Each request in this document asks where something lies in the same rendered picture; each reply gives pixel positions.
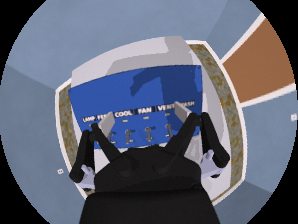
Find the blue switch console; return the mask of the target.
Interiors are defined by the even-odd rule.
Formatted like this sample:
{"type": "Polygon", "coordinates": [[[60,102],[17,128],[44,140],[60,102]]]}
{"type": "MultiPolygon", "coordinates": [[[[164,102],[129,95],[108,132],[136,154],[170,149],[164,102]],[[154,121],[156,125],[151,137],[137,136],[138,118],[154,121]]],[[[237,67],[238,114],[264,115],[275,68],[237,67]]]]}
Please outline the blue switch console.
{"type": "Polygon", "coordinates": [[[184,124],[174,102],[202,113],[202,70],[201,65],[128,70],[82,83],[68,93],[81,132],[93,131],[90,125],[112,111],[115,123],[106,138],[117,149],[168,143],[184,124]]]}

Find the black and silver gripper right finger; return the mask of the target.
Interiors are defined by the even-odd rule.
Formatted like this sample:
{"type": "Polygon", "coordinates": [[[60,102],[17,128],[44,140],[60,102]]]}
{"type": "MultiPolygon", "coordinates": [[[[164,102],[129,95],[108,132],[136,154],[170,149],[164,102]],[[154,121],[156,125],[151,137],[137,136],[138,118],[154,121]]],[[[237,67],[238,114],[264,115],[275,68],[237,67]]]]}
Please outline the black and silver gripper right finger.
{"type": "Polygon", "coordinates": [[[207,112],[197,115],[179,102],[174,102],[175,114],[184,123],[165,147],[151,160],[152,169],[157,174],[166,173],[178,154],[185,155],[194,131],[200,126],[203,157],[200,163],[201,179],[218,178],[230,160],[230,156],[220,144],[216,130],[207,112]]]}

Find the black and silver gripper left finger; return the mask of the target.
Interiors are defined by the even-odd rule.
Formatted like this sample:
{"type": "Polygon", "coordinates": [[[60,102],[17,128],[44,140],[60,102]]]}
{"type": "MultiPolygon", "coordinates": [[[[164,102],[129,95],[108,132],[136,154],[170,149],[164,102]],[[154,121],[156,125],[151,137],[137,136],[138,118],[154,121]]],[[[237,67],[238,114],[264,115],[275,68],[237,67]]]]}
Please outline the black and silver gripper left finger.
{"type": "Polygon", "coordinates": [[[94,177],[96,173],[94,172],[94,141],[98,141],[105,156],[119,175],[122,177],[129,177],[134,172],[131,161],[106,138],[114,123],[113,113],[109,112],[99,124],[91,124],[93,131],[89,132],[87,129],[82,132],[76,161],[69,173],[69,177],[86,192],[95,189],[94,177]]]}

